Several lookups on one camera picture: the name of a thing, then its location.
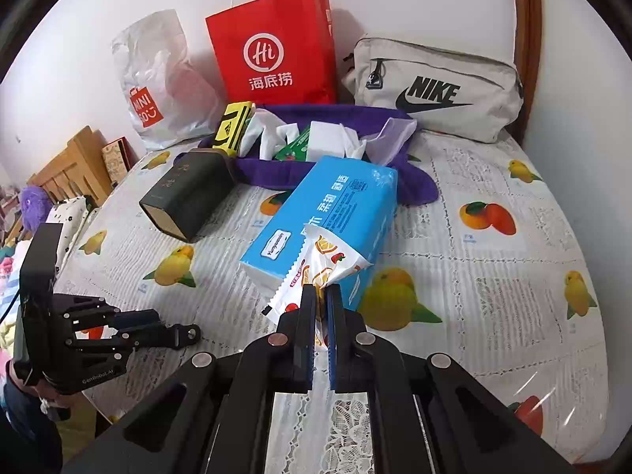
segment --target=colorful bedding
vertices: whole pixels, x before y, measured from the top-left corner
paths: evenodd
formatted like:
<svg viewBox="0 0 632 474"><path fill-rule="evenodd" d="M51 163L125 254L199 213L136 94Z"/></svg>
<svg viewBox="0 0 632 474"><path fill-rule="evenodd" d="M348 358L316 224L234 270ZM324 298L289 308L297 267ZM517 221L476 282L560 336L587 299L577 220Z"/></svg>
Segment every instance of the colorful bedding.
<svg viewBox="0 0 632 474"><path fill-rule="evenodd" d="M202 329L195 348L140 350L125 376L89 390L108 417L129 410L196 351L235 353L274 330L261 314L268 299L238 260L270 219L271 201L282 197L238 186L191 245L157 231L138 206L175 156L194 146L150 154L132 169L75 244L56 285L122 310L155 308L169 325ZM448 353L504 404L534 408L527 424L577 460L603 431L608 370L598 301L566 218L505 133L485 145L423 132L409 153L440 196L397 208L358 310L400 350ZM176 260L182 276L162 276L160 266ZM380 311L393 301L397 312ZM416 319L419 307L435 318ZM318 353L314 390L276 396L266 469L366 473L369 436L366 395L328 391L327 356Z"/></svg>

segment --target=metal screw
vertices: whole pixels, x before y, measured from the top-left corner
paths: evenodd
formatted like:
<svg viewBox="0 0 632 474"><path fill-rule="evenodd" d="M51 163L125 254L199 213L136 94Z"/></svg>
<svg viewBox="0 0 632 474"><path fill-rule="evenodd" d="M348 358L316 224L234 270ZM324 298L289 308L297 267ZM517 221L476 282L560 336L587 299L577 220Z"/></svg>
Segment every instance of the metal screw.
<svg viewBox="0 0 632 474"><path fill-rule="evenodd" d="M273 333L268 337L268 344L271 346L285 346L288 343L288 336L283 333Z"/></svg>
<svg viewBox="0 0 632 474"><path fill-rule="evenodd" d="M213 357L209 353L198 353L191 359L194 367L206 367L213 361Z"/></svg>
<svg viewBox="0 0 632 474"><path fill-rule="evenodd" d="M356 342L361 346L370 346L375 342L375 335L368 331L362 331L356 335Z"/></svg>
<svg viewBox="0 0 632 474"><path fill-rule="evenodd" d="M432 355L431 364L439 369L447 369L450 367L451 363L452 360L450 360L450 357L447 354L437 353Z"/></svg>

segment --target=tissue pack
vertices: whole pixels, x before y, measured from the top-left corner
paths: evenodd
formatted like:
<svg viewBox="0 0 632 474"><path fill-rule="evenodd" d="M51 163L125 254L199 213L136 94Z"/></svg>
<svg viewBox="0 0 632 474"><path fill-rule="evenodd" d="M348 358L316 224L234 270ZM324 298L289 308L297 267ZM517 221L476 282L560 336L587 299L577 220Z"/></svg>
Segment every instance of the tissue pack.
<svg viewBox="0 0 632 474"><path fill-rule="evenodd" d="M305 240L305 224L321 226L375 263L393 220L397 171L362 160L323 156L241 257L266 297L292 268ZM371 269L340 281L346 308L355 310Z"/></svg>

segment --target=snack wrapper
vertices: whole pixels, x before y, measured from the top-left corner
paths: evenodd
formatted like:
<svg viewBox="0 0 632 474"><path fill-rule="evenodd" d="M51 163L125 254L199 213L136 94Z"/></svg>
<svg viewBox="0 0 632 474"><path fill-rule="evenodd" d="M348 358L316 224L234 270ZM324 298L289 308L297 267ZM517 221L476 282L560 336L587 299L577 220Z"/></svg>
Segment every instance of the snack wrapper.
<svg viewBox="0 0 632 474"><path fill-rule="evenodd" d="M307 224L305 225L305 240L301 252L276 294L270 300L272 310L267 314L267 317L278 322L283 312L298 309L301 305L301 295L305 284L312 284L316 287L319 299L318 308L322 309L320 289L338 283L347 276L355 275L356 283L350 297L353 298L360 286L359 271L371 265L358 251L337 237L336 234L320 226ZM319 322L321 317L322 314L317 312ZM319 332L317 326L317 340L322 342L323 335L323 331L320 330Z"/></svg>

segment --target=brown wooden trim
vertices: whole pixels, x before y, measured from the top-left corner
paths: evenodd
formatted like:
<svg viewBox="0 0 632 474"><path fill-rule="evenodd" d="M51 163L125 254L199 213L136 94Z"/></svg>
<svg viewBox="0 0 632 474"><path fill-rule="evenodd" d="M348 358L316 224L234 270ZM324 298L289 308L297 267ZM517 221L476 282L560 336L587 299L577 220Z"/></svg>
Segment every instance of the brown wooden trim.
<svg viewBox="0 0 632 474"><path fill-rule="evenodd" d="M524 104L515 122L508 126L522 144L533 105L542 49L542 0L516 0L516 42L514 64L524 88Z"/></svg>

